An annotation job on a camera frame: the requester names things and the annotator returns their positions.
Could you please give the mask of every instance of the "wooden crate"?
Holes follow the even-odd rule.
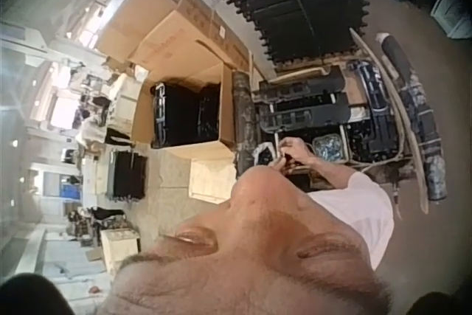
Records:
[[[114,277],[121,262],[139,252],[139,234],[132,229],[102,230],[100,234],[105,267]]]

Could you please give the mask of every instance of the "floor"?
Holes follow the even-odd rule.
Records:
[[[420,211],[415,182],[401,185],[403,220],[396,220],[378,273],[392,289],[392,313],[404,314],[419,296],[429,291],[452,292],[471,272],[472,50],[468,42],[448,40],[428,13],[409,3],[369,1],[367,43],[378,51],[375,34],[379,31],[390,32],[401,43],[434,109],[447,165],[448,199],[431,206],[429,215]],[[188,198],[190,162],[161,151],[149,154],[147,197],[124,206],[141,233],[144,249],[160,232],[169,232],[180,221],[214,207]]]

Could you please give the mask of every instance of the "wire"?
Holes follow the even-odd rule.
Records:
[[[311,32],[311,35],[313,36],[313,40],[315,42],[315,45],[316,47],[318,48],[318,53],[319,53],[319,57],[321,58],[322,60],[322,64],[325,64],[325,62],[323,61],[323,58],[322,58],[322,47],[321,47],[321,44],[319,43],[318,41],[318,36],[316,35],[315,33],[315,29],[313,28],[313,26],[311,25],[311,21],[310,21],[310,18],[305,10],[305,7],[303,6],[303,3],[302,3],[302,0],[296,0],[296,2],[298,3],[299,7],[300,7],[300,10],[302,11],[303,13],[303,16],[305,17],[305,20],[307,21],[307,24],[308,24],[308,28],[310,29],[310,32]]]

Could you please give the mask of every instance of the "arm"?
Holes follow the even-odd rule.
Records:
[[[347,188],[351,176],[356,172],[351,167],[326,162],[316,157],[308,150],[307,145],[300,138],[284,138],[280,142],[280,151],[284,155],[291,156],[295,162],[308,166],[319,173],[336,189]]]
[[[315,156],[310,157],[308,166],[319,173],[337,190],[347,188],[351,176],[357,172],[349,166],[326,162]]]

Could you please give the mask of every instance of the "plastic bag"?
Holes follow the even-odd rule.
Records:
[[[313,139],[313,152],[327,162],[345,162],[344,144],[339,134],[327,134]]]

